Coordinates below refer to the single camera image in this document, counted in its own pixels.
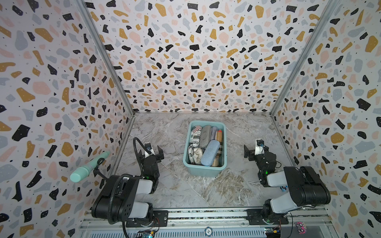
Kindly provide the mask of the world map print glasses case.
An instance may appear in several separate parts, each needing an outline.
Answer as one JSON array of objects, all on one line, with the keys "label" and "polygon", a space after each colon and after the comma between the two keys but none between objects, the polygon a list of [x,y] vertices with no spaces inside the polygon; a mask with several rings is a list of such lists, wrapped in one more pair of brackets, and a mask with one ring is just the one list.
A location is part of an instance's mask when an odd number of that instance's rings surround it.
[{"label": "world map print glasses case", "polygon": [[191,164],[201,165],[201,159],[203,156],[203,150],[198,147],[190,146],[188,148],[188,156]]}]

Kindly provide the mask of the teal plastic storage box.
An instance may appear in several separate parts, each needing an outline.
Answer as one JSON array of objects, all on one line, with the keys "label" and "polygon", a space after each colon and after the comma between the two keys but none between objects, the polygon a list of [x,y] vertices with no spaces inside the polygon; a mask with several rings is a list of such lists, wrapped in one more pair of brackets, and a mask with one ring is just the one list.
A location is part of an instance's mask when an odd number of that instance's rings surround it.
[{"label": "teal plastic storage box", "polygon": [[[196,125],[200,125],[202,128],[204,126],[210,125],[211,127],[218,127],[219,132],[217,134],[217,140],[220,142],[220,148],[218,153],[215,156],[214,162],[211,166],[194,165],[190,163],[188,156],[188,148],[190,147],[190,135],[191,129]],[[183,163],[188,168],[190,174],[194,176],[201,177],[216,177],[220,174],[221,171],[225,170],[227,167],[227,138],[226,138],[226,126],[220,122],[209,122],[209,121],[192,121],[189,124],[188,134],[185,144]]]}]

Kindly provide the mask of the light blue fabric glasses case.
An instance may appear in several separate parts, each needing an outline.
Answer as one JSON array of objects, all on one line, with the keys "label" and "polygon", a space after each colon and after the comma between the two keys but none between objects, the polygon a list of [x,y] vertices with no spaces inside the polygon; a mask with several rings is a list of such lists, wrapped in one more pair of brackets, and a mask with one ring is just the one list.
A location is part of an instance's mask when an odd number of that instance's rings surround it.
[{"label": "light blue fabric glasses case", "polygon": [[211,140],[203,153],[201,164],[207,167],[211,166],[219,148],[220,142],[218,140]]}]

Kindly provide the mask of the dark grey fabric glasses case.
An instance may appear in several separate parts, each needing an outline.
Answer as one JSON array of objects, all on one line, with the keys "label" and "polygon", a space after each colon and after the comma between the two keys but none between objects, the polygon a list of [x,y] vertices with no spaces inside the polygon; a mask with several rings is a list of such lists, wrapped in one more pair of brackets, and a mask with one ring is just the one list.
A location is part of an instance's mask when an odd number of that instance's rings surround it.
[{"label": "dark grey fabric glasses case", "polygon": [[200,139],[199,139],[199,147],[205,149],[211,138],[212,127],[210,125],[204,126],[201,130]]}]

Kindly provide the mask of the newspaper flag glasses case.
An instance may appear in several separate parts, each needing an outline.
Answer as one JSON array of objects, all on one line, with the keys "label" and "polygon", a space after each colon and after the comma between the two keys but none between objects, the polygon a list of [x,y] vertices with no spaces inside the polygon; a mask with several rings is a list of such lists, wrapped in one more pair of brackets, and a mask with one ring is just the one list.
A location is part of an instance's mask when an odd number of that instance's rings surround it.
[{"label": "newspaper flag glasses case", "polygon": [[202,127],[200,125],[196,125],[191,129],[190,136],[190,146],[193,148],[199,147],[200,136],[201,136]]}]

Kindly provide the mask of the long lilac fabric glasses case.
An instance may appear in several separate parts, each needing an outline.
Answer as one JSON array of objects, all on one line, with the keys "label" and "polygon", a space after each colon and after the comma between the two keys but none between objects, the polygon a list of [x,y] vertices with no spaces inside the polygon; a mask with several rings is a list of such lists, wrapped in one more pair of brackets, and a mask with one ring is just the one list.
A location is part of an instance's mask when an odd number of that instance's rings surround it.
[{"label": "long lilac fabric glasses case", "polygon": [[217,134],[219,132],[219,128],[214,126],[212,127],[212,131],[211,131],[211,137],[210,137],[210,140],[217,140]]}]

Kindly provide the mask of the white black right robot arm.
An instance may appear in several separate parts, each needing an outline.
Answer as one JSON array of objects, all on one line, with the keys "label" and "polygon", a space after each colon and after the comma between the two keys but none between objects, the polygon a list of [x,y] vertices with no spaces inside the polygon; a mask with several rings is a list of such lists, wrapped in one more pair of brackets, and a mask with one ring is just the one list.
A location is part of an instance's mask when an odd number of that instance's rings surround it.
[{"label": "white black right robot arm", "polygon": [[284,195],[265,201],[259,213],[265,223],[280,221],[294,210],[330,203],[331,196],[327,187],[311,166],[285,166],[276,171],[276,155],[269,152],[263,140],[257,141],[254,150],[244,145],[244,157],[256,163],[261,185],[286,189]]}]

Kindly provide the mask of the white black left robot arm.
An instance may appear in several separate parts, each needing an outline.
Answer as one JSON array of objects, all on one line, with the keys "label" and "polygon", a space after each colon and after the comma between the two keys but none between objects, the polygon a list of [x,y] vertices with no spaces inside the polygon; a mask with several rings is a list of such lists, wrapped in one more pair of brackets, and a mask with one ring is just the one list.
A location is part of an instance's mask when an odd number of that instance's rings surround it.
[{"label": "white black left robot arm", "polygon": [[138,194],[153,194],[159,184],[158,164],[164,159],[163,150],[158,147],[157,154],[138,152],[143,175],[112,175],[108,178],[100,195],[95,200],[91,215],[105,219],[113,225],[118,222],[150,226],[154,222],[153,205],[136,201]]}]

